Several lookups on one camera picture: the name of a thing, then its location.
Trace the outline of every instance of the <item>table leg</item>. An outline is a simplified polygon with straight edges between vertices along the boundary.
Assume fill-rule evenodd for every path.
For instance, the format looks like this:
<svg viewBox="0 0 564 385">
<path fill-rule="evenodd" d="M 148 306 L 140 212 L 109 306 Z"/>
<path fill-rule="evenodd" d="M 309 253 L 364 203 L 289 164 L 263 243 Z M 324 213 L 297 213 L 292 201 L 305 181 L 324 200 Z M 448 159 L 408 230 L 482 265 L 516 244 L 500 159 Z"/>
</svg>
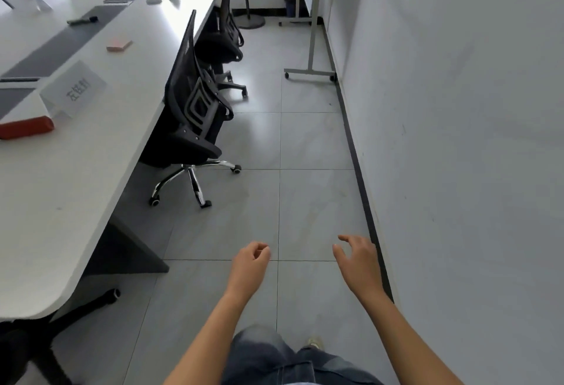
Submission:
<svg viewBox="0 0 564 385">
<path fill-rule="evenodd" d="M 94 249 L 85 275 L 165 273 L 168 265 L 112 215 Z"/>
</svg>

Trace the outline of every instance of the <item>white wall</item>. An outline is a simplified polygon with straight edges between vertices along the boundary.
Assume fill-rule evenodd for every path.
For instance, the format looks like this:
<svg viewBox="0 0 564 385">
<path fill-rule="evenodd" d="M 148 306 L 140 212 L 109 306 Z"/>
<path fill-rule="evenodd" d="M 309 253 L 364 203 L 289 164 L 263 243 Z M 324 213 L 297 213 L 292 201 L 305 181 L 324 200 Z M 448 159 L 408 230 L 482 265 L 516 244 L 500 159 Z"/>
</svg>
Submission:
<svg viewBox="0 0 564 385">
<path fill-rule="evenodd" d="M 466 383 L 564 377 L 564 0 L 333 0 L 328 32 L 411 324 Z"/>
</svg>

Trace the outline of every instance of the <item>hand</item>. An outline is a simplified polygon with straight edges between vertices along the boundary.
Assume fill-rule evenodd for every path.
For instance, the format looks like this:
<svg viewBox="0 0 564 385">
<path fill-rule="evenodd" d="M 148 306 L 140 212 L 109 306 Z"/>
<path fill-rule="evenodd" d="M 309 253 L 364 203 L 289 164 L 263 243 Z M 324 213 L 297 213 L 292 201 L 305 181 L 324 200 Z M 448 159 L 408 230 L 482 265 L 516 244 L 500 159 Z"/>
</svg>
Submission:
<svg viewBox="0 0 564 385">
<path fill-rule="evenodd" d="M 353 250 L 349 259 L 340 245 L 333 245 L 333 255 L 349 289 L 361 303 L 371 294 L 385 294 L 376 246 L 368 238 L 356 235 L 339 235 L 338 238 L 347 241 Z"/>
<path fill-rule="evenodd" d="M 261 286 L 269 260 L 270 248 L 264 242 L 253 241 L 242 248 L 231 261 L 225 295 L 246 305 Z"/>
</svg>

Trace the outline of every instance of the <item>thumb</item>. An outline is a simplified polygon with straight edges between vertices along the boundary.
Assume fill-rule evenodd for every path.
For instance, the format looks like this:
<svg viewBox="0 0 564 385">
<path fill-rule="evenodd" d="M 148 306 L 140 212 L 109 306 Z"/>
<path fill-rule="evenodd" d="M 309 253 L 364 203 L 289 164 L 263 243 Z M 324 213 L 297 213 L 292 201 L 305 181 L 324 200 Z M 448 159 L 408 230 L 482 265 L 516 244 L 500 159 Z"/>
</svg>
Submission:
<svg viewBox="0 0 564 385">
<path fill-rule="evenodd" d="M 345 254 L 343 247 L 339 244 L 333 244 L 333 255 L 335 256 L 337 265 L 339 265 L 339 269 L 343 270 L 345 262 L 347 261 L 347 255 Z"/>
<path fill-rule="evenodd" d="M 270 247 L 264 247 L 256 260 L 261 263 L 268 263 L 270 261 Z"/>
</svg>

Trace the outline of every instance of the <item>person's left hand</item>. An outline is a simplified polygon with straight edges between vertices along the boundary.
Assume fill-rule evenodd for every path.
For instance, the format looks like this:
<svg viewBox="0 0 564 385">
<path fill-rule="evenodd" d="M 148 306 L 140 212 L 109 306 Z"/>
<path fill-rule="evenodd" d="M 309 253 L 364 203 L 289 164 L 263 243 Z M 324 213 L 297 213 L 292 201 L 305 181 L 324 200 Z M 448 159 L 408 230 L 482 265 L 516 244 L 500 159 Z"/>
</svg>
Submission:
<svg viewBox="0 0 564 385">
<path fill-rule="evenodd" d="M 261 286 L 269 260 L 270 248 L 264 242 L 253 241 L 242 248 L 231 261 L 225 295 L 246 305 Z"/>
</svg>

